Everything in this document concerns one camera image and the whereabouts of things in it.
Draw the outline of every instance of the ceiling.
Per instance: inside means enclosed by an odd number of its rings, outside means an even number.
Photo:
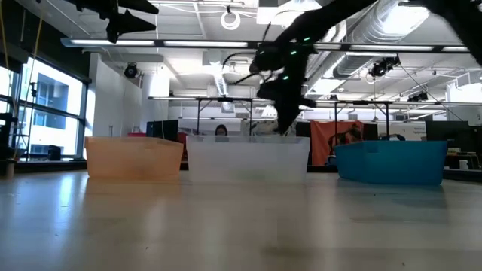
[[[85,10],[80,13],[75,6],[63,0],[43,0],[38,4],[32,0],[17,0],[32,13],[41,16],[52,26],[70,38],[105,38],[106,21],[100,20],[99,15]],[[265,30],[265,25],[256,23],[258,0],[243,1],[243,8],[233,8],[245,15],[241,16],[241,24],[235,30],[227,30],[220,24],[222,6],[193,5],[162,5],[158,15],[143,14],[131,11],[133,15],[141,17],[151,23],[157,24],[157,31],[138,32],[123,35],[122,39],[193,39],[193,40],[238,40],[260,41]],[[347,20],[347,28],[356,21],[359,14]],[[267,39],[273,40],[282,32],[281,26],[272,26]],[[447,24],[431,15],[418,29],[409,34],[403,43],[407,44],[460,44],[459,39]],[[120,69],[126,66],[125,62],[117,61],[115,56],[138,54],[162,55],[172,68],[175,77],[171,80],[171,88],[176,95],[189,95],[206,90],[214,84],[211,69],[203,67],[204,49],[167,49],[167,48],[110,48],[97,50],[103,53],[105,61],[112,61]],[[234,50],[224,50],[225,54]],[[239,59],[239,65],[232,72],[225,74],[226,81],[234,82],[248,73],[249,58]],[[417,87],[418,84],[428,83],[429,92],[437,99],[444,98],[444,88],[448,81],[456,76],[465,74],[466,69],[479,68],[471,56],[454,54],[420,54],[402,53],[401,63],[404,69],[396,69],[375,84],[365,80],[367,69],[362,69],[352,80],[341,87],[343,92],[334,90],[339,99],[371,99],[374,94],[378,99],[400,98],[399,93]],[[143,62],[139,67],[144,72],[154,72],[158,63]],[[245,85],[258,87],[260,78],[253,77],[244,82]]]

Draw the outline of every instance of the white ceiling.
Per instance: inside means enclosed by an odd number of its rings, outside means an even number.
[[[40,16],[44,12],[44,19],[55,26],[61,32],[71,38],[105,38],[105,27],[107,22],[99,19],[98,14],[85,10],[80,13],[75,6],[63,0],[43,0],[38,4],[32,0],[17,0],[20,4],[28,8],[34,14]],[[239,11],[252,13],[250,16],[256,17],[257,0],[244,1],[247,8],[238,9]],[[158,15],[143,14],[136,11],[132,13],[156,23],[157,31],[141,32],[123,35],[121,38],[150,38],[150,39],[209,39],[209,40],[243,40],[259,41],[265,30],[265,25],[256,24],[256,19],[242,16],[241,24],[238,29],[226,30],[220,24],[221,13],[200,14],[200,21],[194,12],[194,7],[189,5],[175,6],[190,12],[178,11],[173,8],[160,7]],[[200,11],[222,11],[223,7],[200,6]],[[268,39],[274,39],[282,28],[273,26],[268,34]],[[431,15],[417,30],[408,35],[404,43],[417,44],[459,44],[459,39],[447,24]],[[210,84],[214,84],[212,76],[206,73],[202,67],[203,51],[201,49],[166,49],[166,48],[114,48],[109,49],[110,54],[161,54],[172,66],[173,72],[177,74],[177,83],[172,82],[172,87],[177,93],[188,93],[189,90],[206,89]],[[441,75],[460,75],[460,69],[477,68],[478,65],[469,55],[447,55],[447,54],[417,54],[403,53],[400,55],[402,65],[413,75],[418,83],[422,84],[434,79],[440,79]],[[146,72],[156,69],[156,63],[144,63]],[[432,70],[438,70],[437,75],[432,75]],[[225,75],[228,82],[240,79],[247,68],[239,66],[236,69],[239,75]],[[245,84],[257,87],[259,78],[252,78]],[[403,70],[397,69],[389,73],[387,78],[382,78],[375,85],[368,84],[364,78],[359,81],[347,81],[343,88],[345,91],[340,93],[342,99],[368,99],[374,91],[382,99],[396,97],[398,93],[416,87],[417,83],[407,76]],[[431,87],[431,93],[438,98],[443,98],[444,82],[437,80],[437,84]]]

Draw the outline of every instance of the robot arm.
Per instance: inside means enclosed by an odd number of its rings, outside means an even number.
[[[274,81],[260,86],[258,97],[274,101],[278,111],[279,133],[283,134],[299,115],[299,105],[316,107],[301,92],[306,81],[308,57],[316,53],[313,45],[340,21],[377,0],[334,0],[318,10],[307,11],[273,42],[264,42],[255,55],[250,70],[275,71],[284,68]],[[480,0],[412,0],[443,17],[453,28],[472,56],[482,65],[482,25]]]

